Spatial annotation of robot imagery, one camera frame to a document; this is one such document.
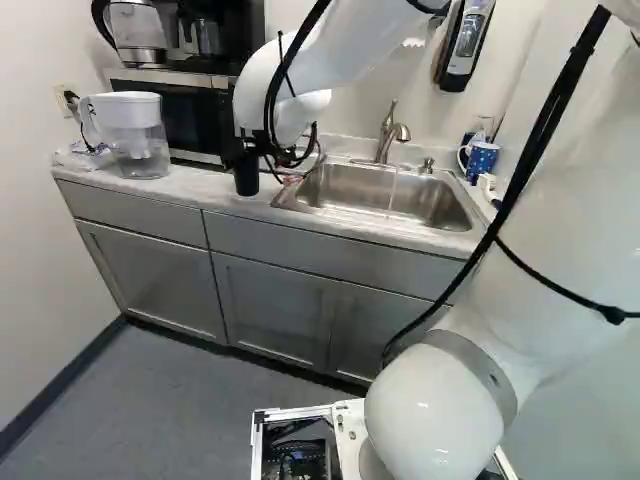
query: floor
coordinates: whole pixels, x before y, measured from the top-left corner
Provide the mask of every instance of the floor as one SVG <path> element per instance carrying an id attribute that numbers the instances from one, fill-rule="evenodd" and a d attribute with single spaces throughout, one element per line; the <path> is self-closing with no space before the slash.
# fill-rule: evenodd
<path id="1" fill-rule="evenodd" d="M 254 409 L 347 397 L 127 327 L 0 464 L 0 480 L 248 480 Z"/>

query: cabinet door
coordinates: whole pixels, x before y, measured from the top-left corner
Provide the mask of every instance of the cabinet door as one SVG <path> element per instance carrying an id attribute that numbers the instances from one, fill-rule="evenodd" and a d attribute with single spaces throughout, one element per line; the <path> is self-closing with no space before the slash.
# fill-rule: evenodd
<path id="1" fill-rule="evenodd" d="M 226 343 L 209 253 L 76 220 L 123 311 Z"/>
<path id="2" fill-rule="evenodd" d="M 360 383 L 373 381 L 380 370 L 386 342 L 430 306 L 426 300 L 349 285 L 340 298 L 328 368 Z M 419 342 L 446 310 L 444 307 L 435 319 L 407 335 L 398 348 L 403 350 Z"/>
<path id="3" fill-rule="evenodd" d="M 229 342 L 323 371 L 340 282 L 211 255 Z"/>

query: wall-mounted dispenser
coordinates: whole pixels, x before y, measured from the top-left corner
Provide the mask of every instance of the wall-mounted dispenser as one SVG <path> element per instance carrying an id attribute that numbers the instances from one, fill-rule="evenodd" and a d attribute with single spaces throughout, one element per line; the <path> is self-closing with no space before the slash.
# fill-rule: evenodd
<path id="1" fill-rule="evenodd" d="M 458 0 L 451 6 L 434 82 L 445 92 L 463 92 L 471 79 L 496 0 Z"/>

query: stainless steel sink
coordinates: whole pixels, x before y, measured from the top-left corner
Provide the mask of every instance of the stainless steel sink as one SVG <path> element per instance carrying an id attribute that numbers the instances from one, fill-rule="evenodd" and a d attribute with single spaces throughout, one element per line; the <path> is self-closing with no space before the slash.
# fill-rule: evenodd
<path id="1" fill-rule="evenodd" d="M 449 171 L 432 174 L 394 166 L 332 162 L 285 187 L 272 206 L 357 222 L 382 220 L 404 228 L 467 232 L 473 228 L 461 202 L 466 193 Z"/>

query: baseboard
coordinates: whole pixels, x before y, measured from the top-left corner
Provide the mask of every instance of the baseboard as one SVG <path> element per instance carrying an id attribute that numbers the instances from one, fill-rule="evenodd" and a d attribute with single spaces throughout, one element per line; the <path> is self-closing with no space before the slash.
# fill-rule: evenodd
<path id="1" fill-rule="evenodd" d="M 202 338 L 194 337 L 186 333 L 172 330 L 168 327 L 163 327 L 162 325 L 158 325 L 157 323 L 146 322 L 144 320 L 133 317 L 127 317 L 127 320 L 131 325 L 142 330 L 161 335 L 163 337 L 169 338 L 176 342 L 184 343 L 186 345 L 190 345 L 192 347 L 207 350 L 208 352 L 214 353 L 216 355 L 227 355 L 238 358 L 245 362 L 250 362 L 254 365 L 268 368 L 270 370 L 275 370 L 286 375 L 291 375 L 308 382 L 317 383 L 318 385 L 329 387 L 334 390 L 340 390 L 356 397 L 364 397 L 367 394 L 367 387 L 364 387 L 357 383 L 352 383 L 347 380 L 342 380 L 335 377 L 330 377 L 328 375 L 323 375 L 321 373 L 312 372 L 302 367 L 297 367 L 295 365 L 281 362 L 272 358 L 263 357 L 262 355 L 258 355 L 257 353 L 240 350 L 239 348 L 235 348 L 233 346 L 219 345 L 209 340 L 204 340 Z"/>
<path id="2" fill-rule="evenodd" d="M 119 316 L 62 369 L 49 384 L 0 432 L 0 463 L 29 433 L 38 419 L 117 337 L 128 323 Z"/>

